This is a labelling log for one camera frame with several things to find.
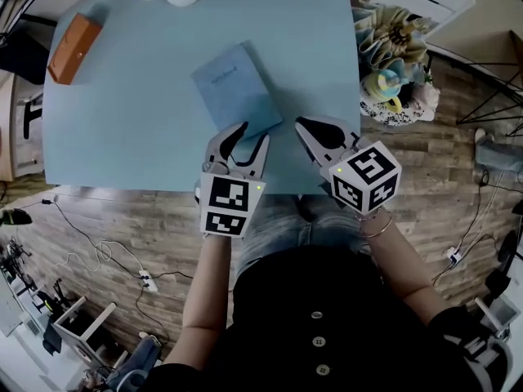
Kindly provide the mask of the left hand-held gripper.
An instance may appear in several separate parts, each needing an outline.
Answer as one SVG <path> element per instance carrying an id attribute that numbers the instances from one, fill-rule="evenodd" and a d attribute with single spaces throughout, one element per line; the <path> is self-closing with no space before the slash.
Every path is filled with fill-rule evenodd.
<path id="1" fill-rule="evenodd" d="M 236 123 L 208 142 L 199 178 L 199 228 L 204 234 L 243 238 L 264 194 L 262 175 L 270 144 L 266 132 L 248 161 L 228 167 L 228 159 L 247 127 L 248 122 Z"/>

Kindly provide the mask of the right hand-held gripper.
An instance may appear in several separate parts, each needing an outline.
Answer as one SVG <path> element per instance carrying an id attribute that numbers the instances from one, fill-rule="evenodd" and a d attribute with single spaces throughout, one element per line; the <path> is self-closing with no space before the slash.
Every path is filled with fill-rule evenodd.
<path id="1" fill-rule="evenodd" d="M 329 168 L 336 200 L 359 214 L 370 214 L 396 196 L 401 165 L 381 141 L 331 166 L 329 152 L 349 149 L 360 138 L 349 124 L 330 116 L 300 116 L 294 126 L 310 159 L 320 169 Z"/>

